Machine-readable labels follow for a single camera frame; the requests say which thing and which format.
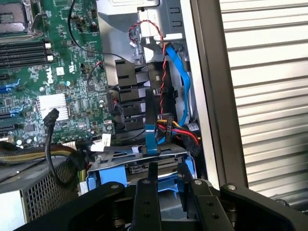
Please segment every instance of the ventilation grille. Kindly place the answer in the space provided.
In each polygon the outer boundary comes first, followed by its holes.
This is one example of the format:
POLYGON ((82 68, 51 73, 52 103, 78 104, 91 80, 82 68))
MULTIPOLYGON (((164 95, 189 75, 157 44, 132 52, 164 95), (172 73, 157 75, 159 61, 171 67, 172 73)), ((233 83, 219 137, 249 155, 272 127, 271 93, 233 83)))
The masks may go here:
MULTIPOLYGON (((67 181, 72 176, 72 165, 66 162, 56 172, 61 180, 67 181)), ((25 193, 29 221, 57 208, 70 192, 57 186, 51 175, 43 178, 25 193)))

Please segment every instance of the green circuit board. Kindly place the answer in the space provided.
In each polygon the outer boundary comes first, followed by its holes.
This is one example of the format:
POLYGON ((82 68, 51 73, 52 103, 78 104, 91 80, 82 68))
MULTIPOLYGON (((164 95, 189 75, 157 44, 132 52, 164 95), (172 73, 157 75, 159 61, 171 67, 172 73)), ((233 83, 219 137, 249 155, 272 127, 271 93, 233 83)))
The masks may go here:
POLYGON ((23 146, 44 143, 43 118, 52 108, 60 111, 53 142, 114 133, 103 62, 87 85, 103 55, 96 0, 86 2, 75 4, 71 25, 78 43, 89 51, 76 46, 68 33, 72 0, 0 0, 2 140, 23 146), (21 11, 24 20, 14 21, 21 11))

